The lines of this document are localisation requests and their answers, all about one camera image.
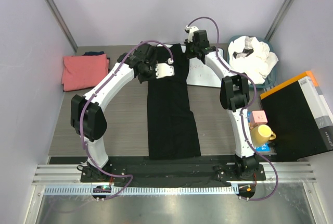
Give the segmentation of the black floral print t-shirt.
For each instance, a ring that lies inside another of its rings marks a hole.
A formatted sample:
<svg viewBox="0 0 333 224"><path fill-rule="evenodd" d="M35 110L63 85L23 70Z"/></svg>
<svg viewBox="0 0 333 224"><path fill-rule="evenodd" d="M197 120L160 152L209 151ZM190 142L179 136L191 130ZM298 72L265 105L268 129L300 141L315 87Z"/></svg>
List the black floral print t-shirt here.
<svg viewBox="0 0 333 224"><path fill-rule="evenodd" d="M147 94L149 159L183 159L201 155L197 126L190 110L187 77L189 59L180 44L157 47L157 61L173 56L175 74L150 80Z"/></svg>

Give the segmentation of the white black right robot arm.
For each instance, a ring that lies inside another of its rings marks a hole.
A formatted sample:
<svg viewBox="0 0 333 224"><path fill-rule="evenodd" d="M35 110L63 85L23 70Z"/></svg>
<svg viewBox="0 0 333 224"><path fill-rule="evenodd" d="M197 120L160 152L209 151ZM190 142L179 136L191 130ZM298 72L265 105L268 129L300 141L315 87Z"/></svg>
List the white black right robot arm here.
<svg viewBox="0 0 333 224"><path fill-rule="evenodd" d="M235 176L249 180L259 168L248 127L247 107L250 102L249 84L245 75L231 71L219 50L211 46L207 32L197 27L185 27L187 58L197 58L209 67L221 81L220 103L227 111L235 137Z"/></svg>

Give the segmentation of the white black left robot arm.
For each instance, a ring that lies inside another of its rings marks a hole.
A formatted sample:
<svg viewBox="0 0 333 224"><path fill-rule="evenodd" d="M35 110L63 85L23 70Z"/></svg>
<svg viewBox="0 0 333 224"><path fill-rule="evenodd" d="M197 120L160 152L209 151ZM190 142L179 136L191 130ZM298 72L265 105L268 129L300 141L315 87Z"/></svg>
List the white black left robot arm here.
<svg viewBox="0 0 333 224"><path fill-rule="evenodd" d="M105 150L104 134L107 121L104 111L116 94L130 81L140 82L156 77L156 47L144 43L131 53L119 56L110 73L83 96L71 100L70 124L80 136L87 153L86 166L80 165L84 182L106 181L110 178L109 157Z"/></svg>

